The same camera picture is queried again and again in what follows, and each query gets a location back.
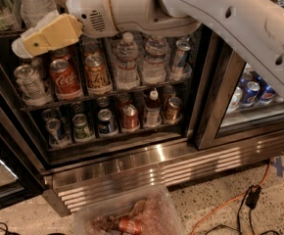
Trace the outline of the yellow and white gripper body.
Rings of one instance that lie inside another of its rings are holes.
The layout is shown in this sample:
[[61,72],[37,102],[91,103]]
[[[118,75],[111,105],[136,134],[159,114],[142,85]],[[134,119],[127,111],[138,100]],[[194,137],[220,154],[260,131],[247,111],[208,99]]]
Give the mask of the yellow and white gripper body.
[[48,13],[35,27],[29,28],[12,43],[13,52],[22,59],[73,45],[82,29],[78,20],[57,11]]

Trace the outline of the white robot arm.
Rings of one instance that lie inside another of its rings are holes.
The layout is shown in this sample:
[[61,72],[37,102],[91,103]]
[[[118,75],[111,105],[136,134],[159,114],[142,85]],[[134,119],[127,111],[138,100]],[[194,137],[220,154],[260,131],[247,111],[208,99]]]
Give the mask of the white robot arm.
[[269,0],[67,0],[12,44],[32,58],[77,42],[137,30],[183,36],[204,24],[219,35],[284,99],[284,9]]

